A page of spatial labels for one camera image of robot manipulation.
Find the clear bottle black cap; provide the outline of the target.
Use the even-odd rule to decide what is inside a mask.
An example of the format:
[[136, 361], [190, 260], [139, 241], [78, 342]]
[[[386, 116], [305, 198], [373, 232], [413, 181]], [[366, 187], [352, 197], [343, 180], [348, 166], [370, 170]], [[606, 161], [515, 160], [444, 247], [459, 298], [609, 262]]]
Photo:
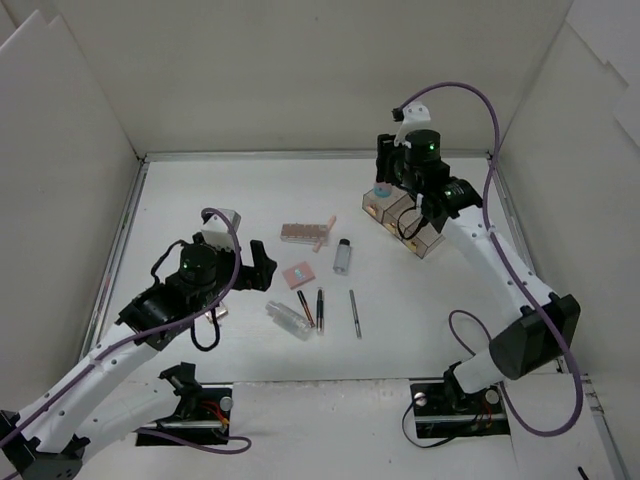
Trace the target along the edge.
[[349, 269], [350, 257], [351, 242], [346, 238], [342, 238], [336, 248], [333, 271], [339, 275], [346, 275]]

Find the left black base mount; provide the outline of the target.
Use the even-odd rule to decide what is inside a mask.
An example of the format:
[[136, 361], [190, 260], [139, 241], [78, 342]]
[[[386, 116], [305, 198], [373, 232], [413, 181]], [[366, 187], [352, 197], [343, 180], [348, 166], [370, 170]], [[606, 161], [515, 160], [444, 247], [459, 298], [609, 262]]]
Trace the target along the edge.
[[180, 446], [179, 440], [206, 447], [228, 444], [233, 387], [201, 384], [195, 371], [194, 364], [182, 362], [160, 373], [179, 402], [170, 415], [144, 426], [154, 435], [136, 434], [137, 447]]

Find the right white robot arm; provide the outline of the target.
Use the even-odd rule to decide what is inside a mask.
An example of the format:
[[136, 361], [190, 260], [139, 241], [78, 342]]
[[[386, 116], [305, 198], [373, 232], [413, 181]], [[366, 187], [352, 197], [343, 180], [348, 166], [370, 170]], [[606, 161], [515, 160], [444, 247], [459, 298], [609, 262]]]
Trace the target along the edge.
[[464, 412], [479, 391], [505, 379], [517, 380], [555, 360], [568, 347], [581, 309], [571, 295], [558, 296], [541, 281], [483, 217], [484, 202], [467, 180], [451, 174], [440, 155], [438, 132], [409, 133], [403, 143], [392, 134], [376, 141], [376, 179], [395, 186], [415, 202], [421, 223], [444, 235], [491, 289], [504, 329], [488, 347], [446, 372], [445, 405]]

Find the red lip gloss tube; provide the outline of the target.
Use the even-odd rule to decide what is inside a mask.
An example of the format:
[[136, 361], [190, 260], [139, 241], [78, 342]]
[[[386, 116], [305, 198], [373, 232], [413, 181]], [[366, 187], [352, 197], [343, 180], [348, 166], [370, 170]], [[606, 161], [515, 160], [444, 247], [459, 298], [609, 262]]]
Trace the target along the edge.
[[300, 304], [301, 304], [301, 306], [303, 308], [303, 311], [304, 311], [304, 314], [305, 314], [305, 317], [306, 317], [306, 319], [308, 321], [309, 326], [311, 328], [316, 328], [316, 323], [315, 323], [314, 317], [313, 317], [313, 315], [311, 313], [308, 301], [306, 300], [306, 297], [305, 297], [303, 291], [302, 290], [297, 290], [296, 294], [297, 294], [297, 297], [298, 297], [298, 299], [300, 301]]

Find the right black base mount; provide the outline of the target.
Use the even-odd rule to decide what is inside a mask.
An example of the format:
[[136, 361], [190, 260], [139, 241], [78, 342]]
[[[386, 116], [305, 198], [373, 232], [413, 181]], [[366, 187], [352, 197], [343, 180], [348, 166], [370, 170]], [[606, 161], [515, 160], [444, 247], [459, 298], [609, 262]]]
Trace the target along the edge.
[[422, 450], [457, 440], [509, 436], [511, 427], [502, 384], [492, 383], [465, 393], [453, 383], [453, 374], [411, 378], [410, 403], [401, 417], [404, 438]]

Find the clear three-drawer organizer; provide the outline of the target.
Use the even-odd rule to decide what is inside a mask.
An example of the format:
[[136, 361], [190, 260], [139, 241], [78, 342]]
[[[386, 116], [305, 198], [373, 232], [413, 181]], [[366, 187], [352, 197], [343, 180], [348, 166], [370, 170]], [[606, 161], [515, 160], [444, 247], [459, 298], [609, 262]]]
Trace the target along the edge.
[[444, 237], [431, 224], [417, 232], [422, 220], [408, 193], [392, 187], [390, 194], [380, 197], [371, 189], [362, 197], [362, 210], [404, 244], [414, 255], [423, 259], [433, 252]]

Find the pink concealer tube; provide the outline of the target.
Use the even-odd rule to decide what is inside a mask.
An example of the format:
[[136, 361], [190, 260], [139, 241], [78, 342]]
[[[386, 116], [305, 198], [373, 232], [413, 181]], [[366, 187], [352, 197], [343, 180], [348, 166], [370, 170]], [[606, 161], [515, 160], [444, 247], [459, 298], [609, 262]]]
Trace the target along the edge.
[[325, 225], [325, 229], [324, 229], [324, 233], [321, 237], [318, 238], [317, 242], [315, 243], [312, 251], [314, 253], [318, 253], [321, 248], [327, 244], [328, 240], [329, 240], [329, 235], [330, 232], [333, 228], [333, 226], [335, 225], [337, 220], [337, 217], [335, 215], [332, 215], [329, 220], [327, 221], [326, 225]]

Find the white pink teal bottle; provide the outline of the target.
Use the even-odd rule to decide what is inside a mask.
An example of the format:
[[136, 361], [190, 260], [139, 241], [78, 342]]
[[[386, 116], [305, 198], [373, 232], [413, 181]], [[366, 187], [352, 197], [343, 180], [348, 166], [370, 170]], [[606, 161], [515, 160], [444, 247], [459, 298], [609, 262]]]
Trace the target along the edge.
[[373, 186], [373, 193], [377, 198], [389, 198], [393, 193], [393, 186], [386, 182], [376, 182]]

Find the houndstooth eyeliner pen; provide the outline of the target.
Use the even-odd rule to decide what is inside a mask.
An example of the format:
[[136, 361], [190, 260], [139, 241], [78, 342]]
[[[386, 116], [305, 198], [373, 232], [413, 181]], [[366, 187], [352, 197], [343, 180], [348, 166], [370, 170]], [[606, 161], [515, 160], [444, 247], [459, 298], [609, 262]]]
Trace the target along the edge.
[[354, 290], [352, 290], [352, 289], [349, 290], [349, 297], [350, 297], [352, 315], [353, 315], [353, 320], [354, 320], [356, 338], [358, 340], [361, 340], [362, 339], [362, 331], [361, 331], [361, 325], [360, 325], [359, 314], [358, 314], [358, 309], [357, 309], [357, 303], [356, 303], [356, 297], [355, 297]]

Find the brown eyeshadow palette clear case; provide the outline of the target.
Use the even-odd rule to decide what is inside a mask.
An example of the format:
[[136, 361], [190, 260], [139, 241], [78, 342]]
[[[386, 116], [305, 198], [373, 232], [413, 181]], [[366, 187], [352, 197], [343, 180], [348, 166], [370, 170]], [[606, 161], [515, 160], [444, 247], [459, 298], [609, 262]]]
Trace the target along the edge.
[[324, 233], [326, 224], [285, 223], [280, 231], [280, 239], [289, 243], [315, 245]]

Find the pink square compact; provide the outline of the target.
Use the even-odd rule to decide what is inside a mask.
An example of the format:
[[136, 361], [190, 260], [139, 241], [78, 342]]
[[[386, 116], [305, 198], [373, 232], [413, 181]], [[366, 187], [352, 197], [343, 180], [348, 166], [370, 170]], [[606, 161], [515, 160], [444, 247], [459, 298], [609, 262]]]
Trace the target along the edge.
[[299, 262], [282, 272], [285, 283], [290, 290], [300, 288], [301, 286], [316, 279], [316, 275], [308, 262]]

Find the dark teal lipstick crayon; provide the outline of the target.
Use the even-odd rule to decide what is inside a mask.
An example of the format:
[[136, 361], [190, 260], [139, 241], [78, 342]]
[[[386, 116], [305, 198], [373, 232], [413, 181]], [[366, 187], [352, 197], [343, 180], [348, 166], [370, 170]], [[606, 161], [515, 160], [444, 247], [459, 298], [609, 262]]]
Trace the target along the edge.
[[317, 331], [319, 334], [324, 333], [324, 327], [325, 327], [324, 305], [325, 305], [324, 289], [319, 288], [316, 296], [316, 321], [317, 321]]

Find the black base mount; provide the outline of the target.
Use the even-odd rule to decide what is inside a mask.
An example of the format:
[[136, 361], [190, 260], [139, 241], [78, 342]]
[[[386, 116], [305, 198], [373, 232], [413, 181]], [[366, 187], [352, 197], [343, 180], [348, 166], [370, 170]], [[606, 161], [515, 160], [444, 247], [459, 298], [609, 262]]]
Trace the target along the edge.
[[228, 444], [233, 387], [201, 384], [195, 371], [194, 364], [182, 362], [160, 373], [179, 402], [170, 415], [144, 426], [154, 435], [136, 434], [137, 447], [180, 446], [179, 440], [206, 447]]
[[465, 393], [453, 383], [453, 374], [411, 378], [410, 403], [401, 417], [404, 438], [422, 450], [457, 440], [509, 436], [511, 427], [502, 384], [492, 383]]

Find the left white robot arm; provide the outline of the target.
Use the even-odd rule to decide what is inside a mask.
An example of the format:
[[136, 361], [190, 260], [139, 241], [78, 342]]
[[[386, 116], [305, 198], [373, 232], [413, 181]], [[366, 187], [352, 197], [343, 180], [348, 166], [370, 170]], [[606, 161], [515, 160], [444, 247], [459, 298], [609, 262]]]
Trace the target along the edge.
[[253, 263], [236, 251], [196, 237], [179, 241], [178, 270], [136, 296], [103, 340], [54, 387], [28, 407], [1, 414], [1, 450], [23, 479], [72, 479], [98, 452], [130, 432], [199, 409], [195, 367], [181, 363], [160, 373], [141, 393], [111, 404], [106, 398], [153, 359], [230, 290], [269, 289], [277, 268], [262, 242], [250, 243]]

